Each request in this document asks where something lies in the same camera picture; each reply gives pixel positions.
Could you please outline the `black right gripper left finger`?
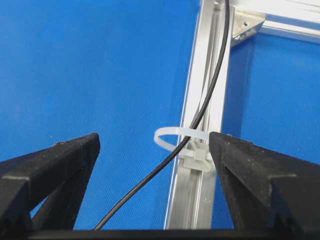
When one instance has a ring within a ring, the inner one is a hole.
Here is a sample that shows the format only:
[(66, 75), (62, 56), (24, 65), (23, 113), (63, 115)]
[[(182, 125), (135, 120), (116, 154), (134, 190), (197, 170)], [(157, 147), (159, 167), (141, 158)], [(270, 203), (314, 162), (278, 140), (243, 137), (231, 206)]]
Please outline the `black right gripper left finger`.
[(99, 153), (94, 132), (2, 161), (1, 230), (73, 229)]

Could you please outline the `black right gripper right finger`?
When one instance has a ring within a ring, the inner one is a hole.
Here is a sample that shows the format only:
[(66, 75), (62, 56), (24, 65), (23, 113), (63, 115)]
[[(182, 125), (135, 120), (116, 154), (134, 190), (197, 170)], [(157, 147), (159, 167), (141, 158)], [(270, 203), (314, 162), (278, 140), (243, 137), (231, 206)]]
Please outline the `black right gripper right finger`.
[(276, 217), (300, 230), (320, 228), (320, 166), (218, 132), (209, 151), (233, 226), (260, 229)]

